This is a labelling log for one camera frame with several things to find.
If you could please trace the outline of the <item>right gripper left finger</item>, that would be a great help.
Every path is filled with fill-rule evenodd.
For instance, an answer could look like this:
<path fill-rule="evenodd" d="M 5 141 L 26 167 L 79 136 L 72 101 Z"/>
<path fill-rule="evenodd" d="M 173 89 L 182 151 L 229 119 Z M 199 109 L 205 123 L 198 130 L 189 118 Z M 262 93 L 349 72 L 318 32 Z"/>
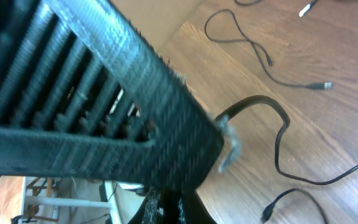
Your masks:
<path fill-rule="evenodd" d="M 108 1 L 0 1 L 0 175 L 187 192 L 224 145 L 182 80 Z"/>

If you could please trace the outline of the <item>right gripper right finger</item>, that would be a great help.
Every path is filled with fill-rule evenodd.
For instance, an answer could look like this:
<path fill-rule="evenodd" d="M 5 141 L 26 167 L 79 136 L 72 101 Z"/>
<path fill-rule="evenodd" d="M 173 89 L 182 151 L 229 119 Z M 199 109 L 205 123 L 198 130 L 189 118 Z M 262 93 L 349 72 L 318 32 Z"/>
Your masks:
<path fill-rule="evenodd" d="M 216 224 L 197 192 L 150 189 L 129 224 Z"/>

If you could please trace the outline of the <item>black cable silver plugs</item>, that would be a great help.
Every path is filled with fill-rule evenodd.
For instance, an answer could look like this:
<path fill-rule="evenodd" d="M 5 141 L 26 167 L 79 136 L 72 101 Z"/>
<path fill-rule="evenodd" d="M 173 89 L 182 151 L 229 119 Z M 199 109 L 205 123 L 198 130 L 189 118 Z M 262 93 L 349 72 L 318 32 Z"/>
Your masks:
<path fill-rule="evenodd" d="M 244 7 L 248 7 L 248 6 L 253 6 L 255 4 L 258 4 L 259 2 L 261 2 L 261 0 L 253 0 L 251 2 L 242 2 L 240 0 L 234 0 L 234 2 L 239 5 L 239 6 L 244 6 Z M 309 2 L 299 13 L 298 16 L 299 17 L 303 17 L 316 3 L 318 2 L 318 0 L 312 0 L 311 2 Z"/>

